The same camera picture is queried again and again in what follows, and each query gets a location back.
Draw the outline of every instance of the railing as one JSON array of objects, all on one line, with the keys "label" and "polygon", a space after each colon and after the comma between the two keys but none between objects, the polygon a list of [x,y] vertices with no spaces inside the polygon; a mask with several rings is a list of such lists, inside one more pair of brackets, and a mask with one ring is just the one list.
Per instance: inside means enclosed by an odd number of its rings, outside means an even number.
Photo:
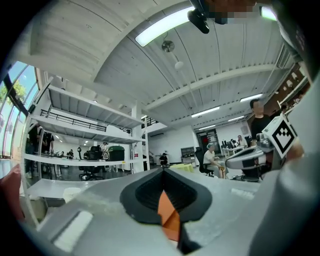
[{"label": "railing", "polygon": [[[45,117],[48,115],[48,111],[42,109],[40,115],[42,117]],[[105,127],[105,126],[97,125],[97,124],[93,124],[93,123],[89,123],[89,122],[85,122],[85,121],[80,121],[80,120],[66,117],[66,116],[63,116],[60,114],[49,113],[49,115],[47,117],[54,119],[54,120],[61,121],[61,122],[65,122],[65,123],[68,123],[71,125],[81,126],[81,127],[85,127],[85,128],[89,128],[89,129],[95,129],[95,130],[102,131],[102,132],[105,132],[107,130],[107,127]]]},{"label": "railing", "polygon": [[146,126],[147,126],[147,127],[148,127],[148,126],[152,126],[152,125],[154,125],[154,124],[156,124],[156,123],[159,123],[159,122],[156,121],[156,120],[154,120],[154,119],[151,118],[151,117],[146,117]]}]

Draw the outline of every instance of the fluorescent light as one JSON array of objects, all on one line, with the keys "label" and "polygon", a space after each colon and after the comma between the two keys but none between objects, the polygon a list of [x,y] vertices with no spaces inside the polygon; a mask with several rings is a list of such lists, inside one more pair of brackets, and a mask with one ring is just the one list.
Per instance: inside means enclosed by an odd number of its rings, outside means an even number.
[{"label": "fluorescent light", "polygon": [[230,120],[228,120],[228,122],[231,122],[231,121],[234,121],[234,120],[238,120],[238,119],[241,119],[241,118],[244,118],[245,116],[242,115],[242,116],[239,116],[239,117],[236,117],[236,118],[232,118]]},{"label": "fluorescent light", "polygon": [[210,126],[207,126],[207,127],[203,127],[203,128],[200,128],[199,130],[204,130],[204,129],[208,129],[208,128],[211,128],[211,127],[215,127],[216,125],[210,125]]},{"label": "fluorescent light", "polygon": [[274,12],[270,8],[265,6],[262,6],[261,8],[261,16],[269,20],[273,20],[273,21],[277,20],[277,17],[274,14]]},{"label": "fluorescent light", "polygon": [[175,13],[172,13],[163,19],[160,19],[156,23],[152,24],[146,30],[144,30],[141,34],[139,34],[135,40],[142,47],[149,44],[152,40],[156,39],[158,36],[163,33],[188,22],[188,12],[194,10],[193,6],[179,10]]},{"label": "fluorescent light", "polygon": [[246,98],[242,98],[242,99],[240,99],[240,102],[245,102],[245,101],[250,101],[250,100],[253,100],[253,99],[256,99],[256,98],[260,98],[262,95],[263,95],[263,93],[259,93],[259,94],[252,95],[252,96],[249,96],[249,97],[246,97]]},{"label": "fluorescent light", "polygon": [[218,110],[218,109],[220,109],[220,106],[216,106],[216,107],[214,107],[214,108],[210,108],[210,109],[208,109],[208,110],[205,110],[205,111],[202,111],[202,112],[199,112],[199,113],[192,114],[191,117],[195,118],[195,117],[197,117],[197,116],[201,116],[201,115],[203,115],[203,114],[207,114],[207,113],[210,113],[210,112],[215,111],[215,110]]}]

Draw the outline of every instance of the green foliage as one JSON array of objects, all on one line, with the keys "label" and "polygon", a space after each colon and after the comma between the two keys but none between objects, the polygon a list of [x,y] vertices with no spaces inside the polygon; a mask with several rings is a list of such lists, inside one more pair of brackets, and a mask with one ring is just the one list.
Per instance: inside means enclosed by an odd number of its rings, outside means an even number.
[{"label": "green foliage", "polygon": [[[20,101],[23,102],[26,97],[26,88],[19,82],[19,80],[15,81],[13,88],[14,88],[16,94],[18,95]],[[6,86],[3,86],[0,91],[0,102],[2,102],[4,100],[6,95],[7,95],[7,88],[6,88]],[[10,105],[12,105],[12,102],[9,99],[9,97],[6,99],[6,102],[8,102]]]}]

